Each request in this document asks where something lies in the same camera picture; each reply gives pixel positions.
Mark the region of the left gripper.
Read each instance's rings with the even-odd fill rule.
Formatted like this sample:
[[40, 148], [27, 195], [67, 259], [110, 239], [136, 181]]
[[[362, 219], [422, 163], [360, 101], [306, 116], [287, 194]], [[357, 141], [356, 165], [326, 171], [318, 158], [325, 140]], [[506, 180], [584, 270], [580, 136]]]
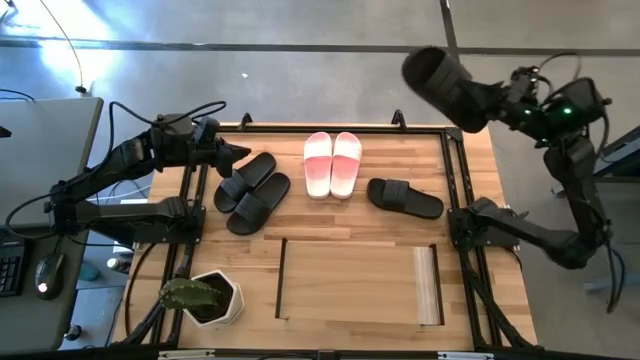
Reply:
[[231, 177], [234, 158], [245, 158], [251, 153], [251, 149], [228, 142], [223, 143], [223, 139], [218, 135], [219, 129], [220, 123], [210, 117], [202, 118], [193, 126], [189, 144], [189, 164], [191, 166], [215, 164], [216, 171], [221, 177]]

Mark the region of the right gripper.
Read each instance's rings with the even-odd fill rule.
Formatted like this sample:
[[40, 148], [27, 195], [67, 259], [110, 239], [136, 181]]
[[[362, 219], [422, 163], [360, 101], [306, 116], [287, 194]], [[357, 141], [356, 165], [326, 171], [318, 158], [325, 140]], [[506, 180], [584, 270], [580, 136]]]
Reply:
[[475, 130], [481, 131], [491, 121], [500, 121], [521, 133], [543, 133], [544, 114], [537, 99], [540, 80], [538, 69], [516, 69], [509, 83], [474, 84], [477, 103], [495, 103], [475, 107]]

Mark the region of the black rubber slide sandal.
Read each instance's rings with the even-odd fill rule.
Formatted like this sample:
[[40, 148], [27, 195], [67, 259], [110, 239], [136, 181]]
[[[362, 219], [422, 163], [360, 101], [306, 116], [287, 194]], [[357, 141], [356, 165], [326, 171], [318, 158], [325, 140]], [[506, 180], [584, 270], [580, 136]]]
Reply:
[[409, 88], [464, 132], [475, 130], [477, 103], [471, 74], [446, 50], [427, 46], [410, 53], [401, 67]]
[[285, 174], [276, 172], [270, 175], [239, 200], [227, 220], [227, 229], [235, 235], [256, 233], [286, 196], [290, 185], [291, 181]]
[[373, 178], [367, 184], [367, 196], [376, 207], [424, 219], [438, 219], [444, 203], [437, 197], [420, 192], [408, 181]]
[[232, 212], [243, 196], [266, 180], [275, 168], [276, 160], [273, 155], [267, 152], [258, 154], [220, 182], [213, 197], [213, 205], [221, 213]]

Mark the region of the pink and white slide sandal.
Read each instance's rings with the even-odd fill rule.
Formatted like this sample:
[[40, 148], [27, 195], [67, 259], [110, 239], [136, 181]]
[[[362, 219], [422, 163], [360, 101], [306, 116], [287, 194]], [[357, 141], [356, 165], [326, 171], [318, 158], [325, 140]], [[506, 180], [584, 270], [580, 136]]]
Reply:
[[360, 140], [350, 132], [341, 132], [334, 142], [330, 193], [348, 199], [355, 188], [362, 157]]
[[313, 133], [303, 147], [303, 165], [307, 194], [315, 200], [330, 193], [333, 143], [326, 132]]

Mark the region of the wooden shelf with black legs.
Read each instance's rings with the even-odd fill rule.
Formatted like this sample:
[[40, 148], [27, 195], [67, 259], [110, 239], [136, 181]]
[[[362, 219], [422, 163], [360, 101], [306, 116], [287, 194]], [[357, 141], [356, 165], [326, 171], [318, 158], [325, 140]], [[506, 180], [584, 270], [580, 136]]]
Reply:
[[276, 309], [284, 320], [441, 326], [437, 248], [288, 241]]

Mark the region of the green cactus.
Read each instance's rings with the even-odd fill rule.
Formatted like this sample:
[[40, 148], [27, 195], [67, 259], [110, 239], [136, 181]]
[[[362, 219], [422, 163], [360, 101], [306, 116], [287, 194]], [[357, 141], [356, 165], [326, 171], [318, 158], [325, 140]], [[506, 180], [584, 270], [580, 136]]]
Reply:
[[159, 291], [159, 302], [167, 309], [216, 306], [223, 292], [199, 280], [175, 278]]

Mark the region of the white hexagonal plant pot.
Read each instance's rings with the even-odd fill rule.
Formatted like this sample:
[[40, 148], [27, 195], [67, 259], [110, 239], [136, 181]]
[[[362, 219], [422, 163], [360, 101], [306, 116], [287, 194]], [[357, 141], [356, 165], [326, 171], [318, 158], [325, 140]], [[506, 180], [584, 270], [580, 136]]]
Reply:
[[230, 325], [242, 313], [245, 306], [242, 289], [221, 270], [194, 276], [192, 280], [204, 282], [221, 292], [215, 307], [183, 311], [196, 326]]

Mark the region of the grey office desk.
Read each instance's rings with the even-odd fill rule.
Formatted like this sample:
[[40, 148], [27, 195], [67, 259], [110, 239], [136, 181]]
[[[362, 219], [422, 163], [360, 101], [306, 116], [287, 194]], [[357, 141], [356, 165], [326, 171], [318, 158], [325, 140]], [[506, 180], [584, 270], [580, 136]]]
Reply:
[[[49, 192], [60, 180], [79, 174], [87, 165], [104, 101], [74, 98], [0, 102], [0, 127], [11, 132], [0, 138], [0, 230], [22, 203]], [[87, 239], [57, 237], [29, 241], [22, 292], [0, 297], [0, 356], [57, 350], [71, 323], [76, 283]], [[37, 296], [35, 269], [45, 255], [64, 255], [63, 287], [53, 300]]]

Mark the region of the black computer mouse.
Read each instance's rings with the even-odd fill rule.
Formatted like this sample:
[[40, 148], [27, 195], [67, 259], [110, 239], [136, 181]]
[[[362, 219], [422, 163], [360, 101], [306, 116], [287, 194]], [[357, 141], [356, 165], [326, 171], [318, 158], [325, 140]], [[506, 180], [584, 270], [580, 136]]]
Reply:
[[56, 298], [63, 288], [65, 256], [59, 252], [43, 256], [35, 270], [36, 294], [41, 300]]

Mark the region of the black computer keyboard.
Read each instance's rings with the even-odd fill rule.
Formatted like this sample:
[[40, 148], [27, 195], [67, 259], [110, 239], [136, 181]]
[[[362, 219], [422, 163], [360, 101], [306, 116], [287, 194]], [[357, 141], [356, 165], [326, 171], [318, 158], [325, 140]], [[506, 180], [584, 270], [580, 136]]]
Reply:
[[21, 239], [0, 242], [0, 298], [20, 294], [25, 251], [26, 246]]

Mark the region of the grey metal bracket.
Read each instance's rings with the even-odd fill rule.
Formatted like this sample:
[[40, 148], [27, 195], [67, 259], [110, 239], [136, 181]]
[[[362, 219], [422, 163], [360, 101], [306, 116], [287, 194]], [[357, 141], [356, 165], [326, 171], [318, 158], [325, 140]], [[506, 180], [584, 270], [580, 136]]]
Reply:
[[495, 360], [492, 353], [441, 351], [437, 353], [438, 360]]
[[160, 351], [157, 360], [207, 360], [215, 357], [214, 350], [181, 349]]

